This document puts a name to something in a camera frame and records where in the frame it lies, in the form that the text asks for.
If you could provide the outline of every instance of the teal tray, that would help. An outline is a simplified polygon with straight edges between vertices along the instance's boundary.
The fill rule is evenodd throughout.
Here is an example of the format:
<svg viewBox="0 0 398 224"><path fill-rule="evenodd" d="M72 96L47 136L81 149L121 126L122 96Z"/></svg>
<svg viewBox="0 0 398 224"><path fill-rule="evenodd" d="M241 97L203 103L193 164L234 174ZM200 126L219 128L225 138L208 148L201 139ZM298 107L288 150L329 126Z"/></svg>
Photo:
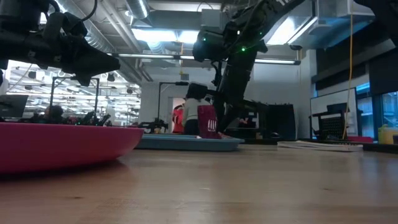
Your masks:
<svg viewBox="0 0 398 224"><path fill-rule="evenodd" d="M136 149L167 149L183 151L231 152L238 150L242 139L197 139L178 134L144 134Z"/></svg>

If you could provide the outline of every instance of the computer monitor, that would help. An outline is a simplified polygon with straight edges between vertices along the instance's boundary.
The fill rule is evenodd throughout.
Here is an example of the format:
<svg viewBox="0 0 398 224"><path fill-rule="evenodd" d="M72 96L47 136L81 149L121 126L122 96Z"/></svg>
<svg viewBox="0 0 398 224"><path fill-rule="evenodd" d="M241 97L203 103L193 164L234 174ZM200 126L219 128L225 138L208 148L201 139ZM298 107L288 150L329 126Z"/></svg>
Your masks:
<svg viewBox="0 0 398 224"><path fill-rule="evenodd" d="M28 95L1 95L0 117L21 118L25 111Z"/></svg>

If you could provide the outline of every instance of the cable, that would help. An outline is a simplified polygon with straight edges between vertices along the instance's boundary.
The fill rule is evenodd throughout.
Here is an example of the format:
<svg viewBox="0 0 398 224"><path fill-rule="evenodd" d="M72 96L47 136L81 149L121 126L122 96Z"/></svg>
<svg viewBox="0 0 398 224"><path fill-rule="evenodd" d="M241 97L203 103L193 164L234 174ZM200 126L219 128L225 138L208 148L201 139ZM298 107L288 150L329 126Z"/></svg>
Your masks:
<svg viewBox="0 0 398 224"><path fill-rule="evenodd" d="M351 4L351 8L354 11L354 2ZM348 103L349 103L349 93L351 89L351 80L353 79L353 36L354 36L354 17L351 11L351 35L349 37L349 79L348 79L348 96L347 96L347 107L346 107L346 116L345 116L345 123L344 123L344 131L343 136L341 137L344 140L347 132L347 118L348 118Z"/></svg>
<svg viewBox="0 0 398 224"><path fill-rule="evenodd" d="M10 88L6 91L6 93L8 93L9 91L11 91L16 85L18 85L18 84L22 81L22 79L29 73L29 70L30 70L30 68L32 68L32 65L33 65L33 64L31 64L31 65L29 66L29 68L27 68L25 74L18 80L17 83L15 83L12 87L10 87Z"/></svg>
<svg viewBox="0 0 398 224"><path fill-rule="evenodd" d="M58 3L55 0L49 0L50 5L52 5L52 7L54 7L55 12L60 12L60 6L58 5Z"/></svg>
<svg viewBox="0 0 398 224"><path fill-rule="evenodd" d="M202 1L201 3L199 3L199 5L198 5L198 8L197 8L197 12L199 12L199 7L203 4L203 3L206 3L208 6L210 6L211 7L211 9L214 9L213 8L213 6L211 6L211 4L209 4L208 2L206 2L206 1Z"/></svg>
<svg viewBox="0 0 398 224"><path fill-rule="evenodd" d="M93 8L93 10L86 17L80 19L80 21L84 22L84 21L88 20L89 18L91 18L92 16L94 16L95 11L97 10L97 6L98 6L98 0L94 0L94 8Z"/></svg>

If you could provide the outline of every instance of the wooden table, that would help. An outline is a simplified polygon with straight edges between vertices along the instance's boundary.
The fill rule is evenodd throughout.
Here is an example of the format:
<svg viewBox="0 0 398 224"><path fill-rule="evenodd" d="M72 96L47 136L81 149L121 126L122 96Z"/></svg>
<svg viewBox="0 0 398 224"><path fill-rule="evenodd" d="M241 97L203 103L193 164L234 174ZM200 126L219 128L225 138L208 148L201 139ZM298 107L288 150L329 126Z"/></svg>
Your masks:
<svg viewBox="0 0 398 224"><path fill-rule="evenodd" d="M133 151L0 181L2 224L397 222L398 156L374 152Z"/></svg>

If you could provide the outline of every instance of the person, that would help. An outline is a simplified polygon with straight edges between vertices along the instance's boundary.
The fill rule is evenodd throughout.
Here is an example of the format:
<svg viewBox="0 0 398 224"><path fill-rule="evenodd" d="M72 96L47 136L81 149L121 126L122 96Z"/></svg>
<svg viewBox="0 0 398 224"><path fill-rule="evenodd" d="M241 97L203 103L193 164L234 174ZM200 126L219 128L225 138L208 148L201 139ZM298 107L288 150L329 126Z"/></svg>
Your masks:
<svg viewBox="0 0 398 224"><path fill-rule="evenodd" d="M63 117L63 109L60 105L55 105L51 107L51 116L50 116L50 106L48 106L44 111L44 119L51 120L51 122L59 123L62 121Z"/></svg>
<svg viewBox="0 0 398 224"><path fill-rule="evenodd" d="M183 110L183 104L176 106L173 110L174 134L182 134L184 132L184 127L182 126Z"/></svg>
<svg viewBox="0 0 398 224"><path fill-rule="evenodd" d="M198 106L210 105L205 101L207 87L192 83L189 86L187 93L187 100L183 109L182 126L184 127L184 134L186 135L199 135L198 124Z"/></svg>

